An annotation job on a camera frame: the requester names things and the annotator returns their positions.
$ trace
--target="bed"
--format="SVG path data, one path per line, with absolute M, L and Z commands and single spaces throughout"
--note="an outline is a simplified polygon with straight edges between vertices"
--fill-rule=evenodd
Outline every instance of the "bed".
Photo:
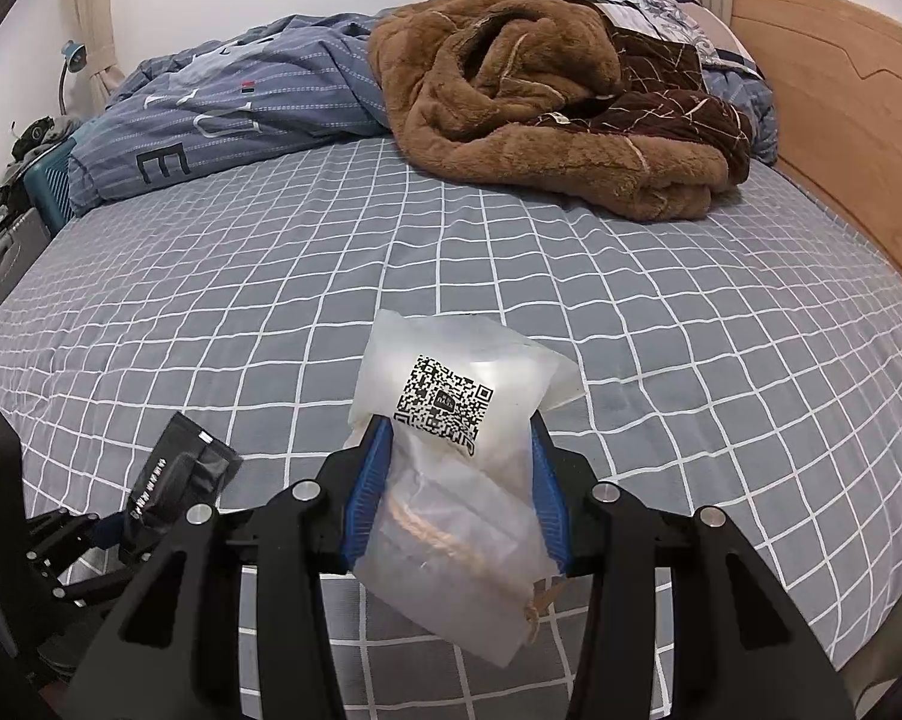
M 825 116 L 861 84 L 902 76 L 902 38 L 883 25 L 867 72 L 848 73 L 844 57 L 880 26 L 856 25 L 848 7 L 735 0 L 732 25 L 777 94 L 781 170 L 752 162 L 707 220 L 641 225 L 440 181 L 386 137 L 76 220 L 0 310 L 0 407 L 25 447 L 27 512 L 119 509 L 176 410 L 245 458 L 220 507 L 265 503 L 347 438 L 378 309 L 488 314 L 582 368 L 587 396 L 546 418 L 558 445 L 649 506 L 725 507 L 844 666 L 902 596 L 902 215 L 870 202 L 899 187 L 902 203 L 902 149 L 839 170 L 880 105 Z M 848 32 L 835 56 L 836 22 Z M 817 100 L 790 70 L 808 41 L 830 82 Z M 902 95 L 891 108 L 900 121 Z M 807 134 L 825 119 L 828 137 Z M 89 553 L 81 570 L 113 565 Z M 670 708 L 668 579 L 655 716 Z M 241 684 L 258 716 L 254 583 L 247 572 Z M 323 589 L 349 717 L 562 716 L 585 581 L 504 670 L 351 578 Z

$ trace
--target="qr code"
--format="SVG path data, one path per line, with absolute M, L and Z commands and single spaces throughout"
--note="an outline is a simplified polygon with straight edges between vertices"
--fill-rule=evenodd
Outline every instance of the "qr code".
M 410 370 L 394 421 L 464 447 L 474 456 L 487 404 L 494 391 L 421 355 Z

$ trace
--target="black mechanical arm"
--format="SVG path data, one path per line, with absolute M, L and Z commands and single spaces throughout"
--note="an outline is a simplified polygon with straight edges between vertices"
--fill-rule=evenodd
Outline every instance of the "black mechanical arm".
M 564 573 L 594 578 L 569 720 L 649 717 L 659 566 L 673 578 L 670 718 L 854 717 L 814 634 L 725 512 L 649 509 L 555 447 L 540 415 L 531 428 L 559 493 Z M 378 416 L 316 479 L 236 514 L 191 506 L 153 552 L 59 586 L 53 577 L 87 548 L 94 518 L 53 512 L 25 523 L 20 442 L 0 415 L 0 599 L 20 680 L 70 683 L 64 720 L 238 720 L 239 580 L 243 565 L 257 565 L 263 718 L 344 720 L 319 575 L 347 572 L 366 545 L 391 435 Z

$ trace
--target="blue gripper pad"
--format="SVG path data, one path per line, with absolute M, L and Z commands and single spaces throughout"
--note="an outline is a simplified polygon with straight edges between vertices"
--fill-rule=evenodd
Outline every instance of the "blue gripper pad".
M 532 477 L 531 497 L 537 520 L 541 523 L 544 545 L 548 556 L 558 564 L 561 574 L 571 562 L 571 526 L 568 520 L 564 496 L 558 488 L 558 480 L 550 467 L 547 452 L 537 432 L 531 427 Z
M 382 418 L 377 425 L 374 440 L 367 450 L 361 474 L 353 485 L 351 497 L 344 509 L 344 538 L 341 553 L 347 567 L 353 570 L 358 557 L 367 549 L 371 527 L 377 514 L 377 503 L 385 491 L 387 471 L 390 469 L 391 441 L 394 429 L 390 419 Z

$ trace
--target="teal lamp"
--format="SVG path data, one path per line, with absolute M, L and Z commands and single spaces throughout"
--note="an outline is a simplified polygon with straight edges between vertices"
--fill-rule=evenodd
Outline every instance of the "teal lamp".
M 61 116 L 66 116 L 68 110 L 64 106 L 64 79 L 68 73 L 77 73 L 87 67 L 88 50 L 83 43 L 68 40 L 61 49 L 61 54 L 64 55 L 64 66 L 61 69 L 61 82 L 57 86 L 57 101 L 61 107 Z

